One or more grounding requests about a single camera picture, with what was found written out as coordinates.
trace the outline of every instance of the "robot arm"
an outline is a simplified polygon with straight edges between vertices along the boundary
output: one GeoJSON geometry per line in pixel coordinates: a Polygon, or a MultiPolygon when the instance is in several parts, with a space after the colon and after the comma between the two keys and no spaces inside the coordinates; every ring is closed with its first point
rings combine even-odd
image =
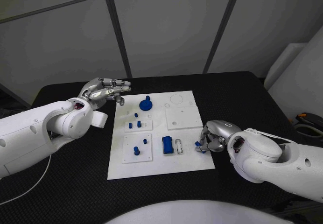
{"type": "Polygon", "coordinates": [[[130,85],[121,80],[95,78],[76,98],[0,119],[0,178],[30,167],[80,138],[91,125],[104,128],[108,115],[95,110],[105,100],[124,104],[119,93],[131,90],[130,85]]]}
{"type": "Polygon", "coordinates": [[[248,181],[268,181],[287,192],[323,203],[323,149],[292,141],[278,145],[264,136],[268,134],[252,129],[230,133],[225,124],[229,123],[217,120],[206,123],[209,128],[203,129],[202,136],[217,136],[213,138],[216,143],[204,143],[202,137],[203,145],[196,147],[196,151],[203,146],[209,146],[213,152],[226,147],[233,168],[248,181]]]}

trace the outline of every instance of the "white platform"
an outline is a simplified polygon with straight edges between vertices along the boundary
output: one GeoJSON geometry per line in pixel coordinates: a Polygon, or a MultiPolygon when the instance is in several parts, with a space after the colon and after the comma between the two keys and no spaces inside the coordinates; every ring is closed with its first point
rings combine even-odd
{"type": "Polygon", "coordinates": [[[194,142],[199,140],[202,123],[196,128],[167,130],[166,109],[196,107],[192,91],[131,95],[124,96],[124,100],[124,106],[117,104],[115,108],[108,180],[215,169],[210,153],[202,154],[194,151],[194,142]],[[148,111],[141,111],[138,105],[147,95],[151,98],[153,108],[148,111]],[[151,120],[153,130],[127,133],[125,123],[132,122],[132,127],[137,127],[138,120],[151,120]],[[135,134],[151,134],[151,161],[124,164],[124,136],[135,134]],[[163,155],[161,137],[164,136],[171,136],[173,139],[174,154],[168,156],[163,155]],[[176,152],[176,139],[181,141],[183,154],[180,155],[176,152]]]}

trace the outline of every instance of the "table surface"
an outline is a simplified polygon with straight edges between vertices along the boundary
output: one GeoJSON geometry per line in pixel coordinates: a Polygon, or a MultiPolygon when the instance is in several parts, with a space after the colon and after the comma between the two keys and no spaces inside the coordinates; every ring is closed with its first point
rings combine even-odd
{"type": "MultiPolygon", "coordinates": [[[[131,80],[132,94],[193,91],[203,124],[226,120],[303,143],[252,73],[229,72],[131,80]]],[[[44,86],[33,108],[78,96],[85,82],[44,86]]],[[[34,189],[0,206],[0,223],[104,223],[153,203],[204,199],[255,209],[269,208],[294,195],[265,182],[248,182],[236,174],[228,152],[212,153],[216,169],[106,180],[115,102],[99,109],[108,114],[105,128],[91,127],[85,136],[52,155],[47,173],[34,189]]],[[[37,182],[47,158],[0,181],[0,202],[26,192],[37,182]]]]}

